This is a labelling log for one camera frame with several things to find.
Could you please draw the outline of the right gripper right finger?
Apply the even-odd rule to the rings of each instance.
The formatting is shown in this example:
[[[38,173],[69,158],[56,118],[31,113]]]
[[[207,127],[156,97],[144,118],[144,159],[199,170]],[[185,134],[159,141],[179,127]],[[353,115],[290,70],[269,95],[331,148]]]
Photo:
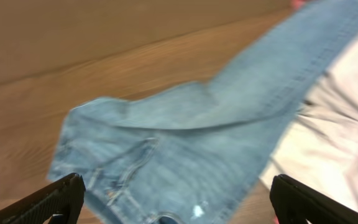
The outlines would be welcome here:
[[[358,212],[285,174],[273,178],[270,201],[279,224],[358,224]]]

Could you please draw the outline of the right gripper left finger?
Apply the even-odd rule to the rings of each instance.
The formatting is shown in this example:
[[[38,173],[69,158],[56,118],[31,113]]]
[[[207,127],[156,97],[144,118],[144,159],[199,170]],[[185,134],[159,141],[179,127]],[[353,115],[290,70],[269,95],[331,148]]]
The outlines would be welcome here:
[[[85,192],[82,176],[68,174],[0,210],[0,224],[76,224]]]

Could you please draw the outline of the blue denim jeans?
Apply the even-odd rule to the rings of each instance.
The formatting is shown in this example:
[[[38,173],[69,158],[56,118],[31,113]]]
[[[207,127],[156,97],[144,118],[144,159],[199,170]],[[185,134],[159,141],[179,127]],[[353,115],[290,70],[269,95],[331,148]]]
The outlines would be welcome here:
[[[310,86],[357,35],[358,1],[313,1],[208,83],[77,106],[48,177],[80,174],[104,223],[226,223]]]

